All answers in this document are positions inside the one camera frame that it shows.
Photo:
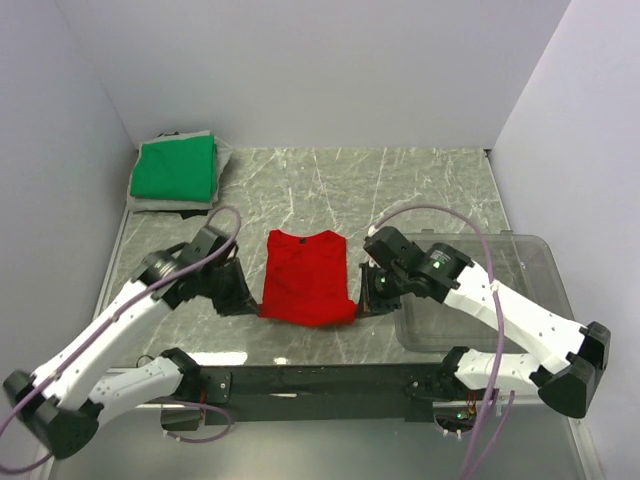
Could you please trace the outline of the red t shirt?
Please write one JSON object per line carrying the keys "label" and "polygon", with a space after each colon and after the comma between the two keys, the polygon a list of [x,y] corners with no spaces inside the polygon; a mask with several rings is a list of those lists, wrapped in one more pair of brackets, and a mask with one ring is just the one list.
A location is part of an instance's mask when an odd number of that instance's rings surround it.
{"label": "red t shirt", "polygon": [[307,237],[271,231],[260,316],[306,328],[352,324],[346,239],[329,230]]}

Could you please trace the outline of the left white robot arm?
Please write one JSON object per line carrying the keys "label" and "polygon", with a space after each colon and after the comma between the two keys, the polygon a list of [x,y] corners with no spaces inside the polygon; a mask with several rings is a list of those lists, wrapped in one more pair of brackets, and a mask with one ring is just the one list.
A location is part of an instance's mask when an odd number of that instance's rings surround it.
{"label": "left white robot arm", "polygon": [[135,407],[170,398],[201,408],[207,390],[201,367],[174,347],[117,376],[112,363],[134,337],[197,297],[220,315],[253,314],[235,235],[202,227],[190,242],[148,254],[113,302],[66,348],[33,372],[12,372],[3,390],[18,419],[62,460],[98,430]]}

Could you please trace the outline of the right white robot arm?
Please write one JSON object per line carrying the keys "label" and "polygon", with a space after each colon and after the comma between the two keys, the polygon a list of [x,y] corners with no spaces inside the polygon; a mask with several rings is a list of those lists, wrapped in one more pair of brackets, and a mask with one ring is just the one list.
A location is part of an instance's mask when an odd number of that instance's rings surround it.
{"label": "right white robot arm", "polygon": [[495,278],[451,245],[424,250],[392,226],[374,228],[364,242],[360,318],[400,309],[407,294],[460,311],[498,334],[493,352],[453,347],[427,390],[443,400],[469,391],[537,395],[570,418],[586,416],[608,366],[611,332],[559,316]]}

